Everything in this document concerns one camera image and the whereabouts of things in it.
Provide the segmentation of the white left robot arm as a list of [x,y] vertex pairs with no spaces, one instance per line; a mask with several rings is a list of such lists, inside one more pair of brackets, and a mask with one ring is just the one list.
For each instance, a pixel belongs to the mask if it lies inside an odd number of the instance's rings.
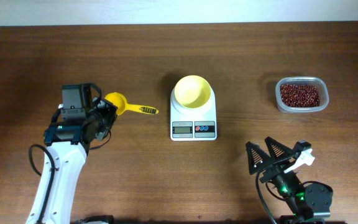
[[44,153],[40,182],[28,223],[69,223],[80,172],[90,151],[91,142],[104,146],[111,139],[111,128],[117,119],[117,107],[103,99],[94,83],[64,85],[63,102],[54,112],[44,131],[44,143],[30,146]]

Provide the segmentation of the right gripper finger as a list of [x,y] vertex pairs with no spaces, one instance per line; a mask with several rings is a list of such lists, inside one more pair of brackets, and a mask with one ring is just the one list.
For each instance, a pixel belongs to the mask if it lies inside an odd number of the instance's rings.
[[280,161],[284,159],[290,159],[293,156],[293,150],[289,147],[279,143],[271,137],[265,138],[265,143],[268,148],[268,153],[270,155],[269,162]]
[[271,159],[271,157],[263,151],[258,144],[254,144],[250,141],[246,143],[246,152],[248,156],[250,175],[260,171]]

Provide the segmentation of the red beans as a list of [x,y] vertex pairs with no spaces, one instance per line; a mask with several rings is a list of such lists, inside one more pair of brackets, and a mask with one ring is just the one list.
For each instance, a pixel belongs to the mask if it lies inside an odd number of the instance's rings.
[[289,107],[312,108],[320,105],[318,89],[313,85],[284,84],[280,86],[280,95]]

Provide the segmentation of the yellow measuring scoop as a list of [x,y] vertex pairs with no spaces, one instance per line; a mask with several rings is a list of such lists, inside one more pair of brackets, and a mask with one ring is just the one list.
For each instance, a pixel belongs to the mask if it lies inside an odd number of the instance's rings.
[[126,97],[118,92],[109,93],[104,97],[104,99],[117,107],[117,115],[122,115],[126,111],[133,111],[142,114],[159,113],[157,108],[151,106],[129,104]]

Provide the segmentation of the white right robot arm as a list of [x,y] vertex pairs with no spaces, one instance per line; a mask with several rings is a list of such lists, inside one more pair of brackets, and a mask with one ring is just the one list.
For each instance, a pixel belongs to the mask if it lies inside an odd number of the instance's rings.
[[[255,175],[255,187],[259,199],[271,223],[324,223],[331,216],[330,206],[333,201],[332,187],[318,181],[301,182],[295,169],[302,165],[312,165],[311,144],[297,141],[293,148],[274,140],[265,138],[268,151],[263,151],[258,144],[247,142],[249,174]],[[272,184],[277,193],[268,192],[276,199],[286,203],[291,215],[282,215],[275,219],[260,189],[264,184]]]

